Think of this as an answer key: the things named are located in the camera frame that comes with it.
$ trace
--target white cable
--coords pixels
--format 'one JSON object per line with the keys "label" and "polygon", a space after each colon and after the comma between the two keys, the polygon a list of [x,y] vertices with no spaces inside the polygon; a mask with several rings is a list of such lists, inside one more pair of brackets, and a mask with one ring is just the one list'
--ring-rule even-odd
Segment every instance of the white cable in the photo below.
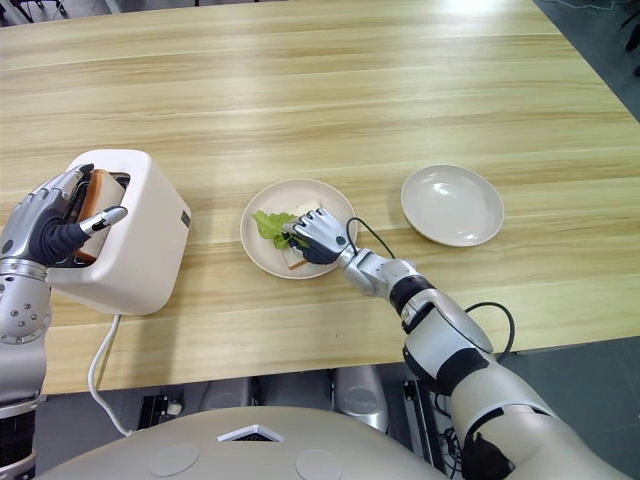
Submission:
{"label": "white cable", "polygon": [[575,5],[573,3],[563,2],[562,0],[543,0],[546,3],[559,3],[560,5],[564,5],[565,7],[572,8],[573,10],[584,10],[586,8],[593,8],[594,10],[604,10],[605,12],[610,12],[613,10],[615,5],[624,5],[625,3],[629,3],[630,0],[625,0],[622,2],[618,2],[616,0],[611,0],[611,3],[608,7],[601,7],[600,5],[595,5],[593,3],[588,3],[586,5]]}
{"label": "white cable", "polygon": [[107,333],[107,336],[104,337],[104,340],[102,341],[102,345],[100,345],[100,348],[96,352],[96,355],[93,357],[93,360],[91,360],[91,365],[89,366],[89,373],[87,375],[87,382],[89,383],[89,393],[91,394],[93,399],[96,401],[96,403],[100,405],[105,412],[107,412],[107,415],[109,415],[109,418],[111,419],[111,423],[113,423],[113,426],[116,427],[116,429],[122,435],[124,435],[125,437],[128,437],[133,433],[133,430],[127,430],[122,426],[122,424],[118,420],[118,417],[116,417],[116,414],[113,412],[113,410],[111,410],[111,407],[109,406],[109,404],[98,393],[98,390],[96,389],[96,382],[95,382],[96,367],[98,366],[100,359],[104,355],[104,352],[107,350],[107,348],[109,348],[109,345],[111,345],[111,342],[113,341],[113,337],[115,336],[116,331],[118,330],[119,324],[120,324],[120,314],[117,313],[113,317],[113,323],[111,324],[109,333]]}

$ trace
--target black joint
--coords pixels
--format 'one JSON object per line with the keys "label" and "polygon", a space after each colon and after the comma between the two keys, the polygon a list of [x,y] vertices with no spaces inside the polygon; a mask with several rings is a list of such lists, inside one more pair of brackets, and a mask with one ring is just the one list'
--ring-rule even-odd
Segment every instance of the black joint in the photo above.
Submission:
{"label": "black joint", "polygon": [[404,306],[416,293],[431,288],[435,287],[422,275],[405,277],[393,286],[391,294],[389,295],[389,301],[396,309],[398,315],[400,315]]}
{"label": "black joint", "polygon": [[30,249],[35,261],[46,266],[63,261],[89,239],[80,225],[63,225],[53,211],[43,215],[34,228],[42,233],[34,237]]}
{"label": "black joint", "polygon": [[422,322],[422,320],[424,320],[425,317],[429,315],[431,310],[433,310],[434,308],[435,308],[435,305],[433,303],[427,303],[424,307],[418,310],[418,313],[416,313],[413,316],[410,324],[406,324],[403,322],[402,329],[404,330],[404,333],[409,335],[411,332],[413,332],[416,329],[416,327],[420,325],[420,322]]}
{"label": "black joint", "polygon": [[451,395],[458,384],[476,370],[487,368],[489,362],[475,348],[458,350],[444,362],[436,375],[444,395]]}
{"label": "black joint", "polygon": [[467,480],[503,480],[514,470],[502,451],[480,433],[467,436],[461,457],[462,476]]}
{"label": "black joint", "polygon": [[0,469],[31,455],[36,412],[0,420]]}

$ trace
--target robot finger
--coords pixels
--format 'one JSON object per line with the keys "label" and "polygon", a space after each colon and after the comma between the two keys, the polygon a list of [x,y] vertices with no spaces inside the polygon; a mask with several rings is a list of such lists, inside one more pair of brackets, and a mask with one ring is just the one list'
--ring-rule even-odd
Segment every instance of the robot finger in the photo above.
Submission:
{"label": "robot finger", "polygon": [[42,185],[37,187],[33,192],[27,195],[27,201],[35,198],[45,199],[53,192],[53,190],[59,190],[64,200],[71,200],[73,192],[78,187],[78,184],[87,179],[93,171],[93,164],[80,165],[79,167],[69,170],[68,172],[61,173],[60,175],[47,180]]}

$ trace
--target black cable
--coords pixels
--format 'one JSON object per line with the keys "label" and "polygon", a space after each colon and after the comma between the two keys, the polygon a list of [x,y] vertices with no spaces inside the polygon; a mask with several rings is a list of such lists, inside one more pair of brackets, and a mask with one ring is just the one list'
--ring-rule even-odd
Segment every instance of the black cable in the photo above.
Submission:
{"label": "black cable", "polygon": [[456,472],[461,471],[461,469],[458,468],[458,465],[462,465],[460,443],[458,443],[458,437],[452,427],[447,428],[444,433],[440,434],[440,438],[441,440],[444,440],[447,446],[447,454],[453,459],[453,466],[445,461],[445,464],[451,470],[449,478],[453,478]]}
{"label": "black cable", "polygon": [[376,238],[376,240],[380,242],[380,244],[389,253],[391,258],[396,258],[396,256],[393,254],[389,246],[386,243],[384,243],[384,240],[382,240],[376,232],[373,231],[373,228],[367,225],[367,222],[365,222],[364,220],[358,217],[351,217],[349,220],[347,220],[347,240],[349,241],[349,245],[351,246],[351,248],[353,248],[353,251],[355,253],[358,253],[358,249],[356,248],[356,244],[353,243],[353,239],[351,238],[351,232],[349,232],[349,225],[351,225],[351,222],[360,222],[367,230],[369,230],[369,233],[371,233],[371,235],[373,235]]}
{"label": "black cable", "polygon": [[433,398],[433,408],[435,408],[436,411],[441,415],[444,415],[447,418],[451,418],[451,415],[449,414],[449,412],[447,412],[444,408],[442,408],[440,406],[440,403],[438,403],[438,398],[440,398],[441,396],[442,395],[440,393],[436,393],[436,396]]}
{"label": "black cable", "polygon": [[500,310],[502,310],[504,312],[504,314],[507,316],[507,320],[509,321],[509,339],[507,340],[507,346],[505,347],[504,351],[500,355],[498,355],[498,358],[496,359],[496,361],[498,363],[502,363],[502,361],[509,354],[509,352],[511,352],[511,347],[513,347],[513,340],[516,337],[516,324],[513,321],[513,315],[511,315],[511,312],[509,311],[509,309],[507,307],[505,307],[504,305],[502,305],[502,304],[500,304],[498,302],[480,302],[480,303],[476,303],[475,305],[471,305],[469,308],[467,308],[465,310],[465,312],[469,313],[469,312],[475,310],[476,308],[480,308],[480,307],[496,307],[496,308],[499,308]]}

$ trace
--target plate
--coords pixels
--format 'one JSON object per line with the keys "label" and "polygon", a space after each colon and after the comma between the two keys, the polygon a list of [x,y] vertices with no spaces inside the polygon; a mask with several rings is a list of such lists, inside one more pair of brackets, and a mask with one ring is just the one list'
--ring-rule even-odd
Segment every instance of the plate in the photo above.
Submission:
{"label": "plate", "polygon": [[[351,203],[339,190],[326,183],[309,179],[292,179],[274,183],[258,193],[245,208],[240,221],[242,246],[249,258],[265,272],[276,277],[303,280],[324,275],[338,266],[337,263],[330,265],[305,263],[289,270],[280,250],[273,246],[271,240],[260,236],[252,217],[258,210],[266,213],[286,212],[312,200],[320,202],[323,208],[343,224],[356,216]],[[351,234],[355,241],[357,228],[355,225],[353,227]]]}
{"label": "plate", "polygon": [[485,178],[466,168],[432,165],[402,186],[402,210],[425,237],[452,247],[491,240],[502,228],[504,206]]}

